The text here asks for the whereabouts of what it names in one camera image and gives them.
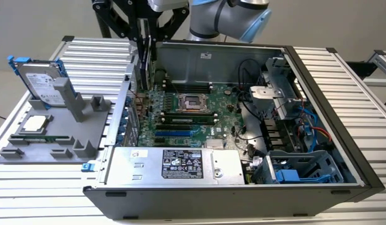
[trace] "motherboard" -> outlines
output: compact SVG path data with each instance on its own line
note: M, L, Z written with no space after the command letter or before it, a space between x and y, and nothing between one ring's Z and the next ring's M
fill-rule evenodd
M246 144L237 139L242 110L233 89L214 84L209 93L182 93L182 87L168 91L157 85L140 93L140 146L244 148Z

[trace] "warning label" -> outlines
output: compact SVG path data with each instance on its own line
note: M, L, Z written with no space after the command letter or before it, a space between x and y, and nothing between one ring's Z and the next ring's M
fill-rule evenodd
M62 95L59 91L54 89L53 77L47 74L33 73L27 73L26 76L42 101L50 105L65 105Z
M201 150L164 150L162 177L166 179L205 178Z

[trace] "gray robot arm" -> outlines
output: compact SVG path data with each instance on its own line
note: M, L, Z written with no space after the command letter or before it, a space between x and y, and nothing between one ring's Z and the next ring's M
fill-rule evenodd
M149 0L154 11L188 5L188 0ZM224 34L242 42L253 42L272 16L269 0L193 0L189 40L218 41Z

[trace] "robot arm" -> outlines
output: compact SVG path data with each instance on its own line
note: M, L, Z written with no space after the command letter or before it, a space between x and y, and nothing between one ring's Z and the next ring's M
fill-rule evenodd
M218 41L224 34L253 42L272 16L269 0L194 0L189 40Z
M117 3L129 17L129 23L114 10ZM269 0L193 0L189 40L217 40L220 34L242 42L253 42L269 21ZM172 39L188 15L188 0L93 0L93 8L121 38L141 41L140 19L149 22L149 33L154 41ZM158 18L164 11L174 16L164 27Z

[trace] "green circuit board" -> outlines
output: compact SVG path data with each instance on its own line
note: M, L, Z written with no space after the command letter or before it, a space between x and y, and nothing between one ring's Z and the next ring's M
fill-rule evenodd
M161 88L145 92L149 97L148 108L153 107L149 115L142 115L141 132L140 132L140 146L181 146L181 147L204 147L208 139L224 139L225 149L237 149L237 146L244 148L244 143L236 143L236 137L232 135L232 127L238 131L244 126L244 119L238 109L238 97L236 93L225 94L225 90L232 90L228 85L214 85L210 94L201 94L206 96L208 110L218 114L218 121L216 125L190 125L189 137L158 137L156 136L157 125L161 125L161 112L177 112L180 108L178 100L181 95L178 93L166 93ZM165 138L165 142L157 143L156 138Z

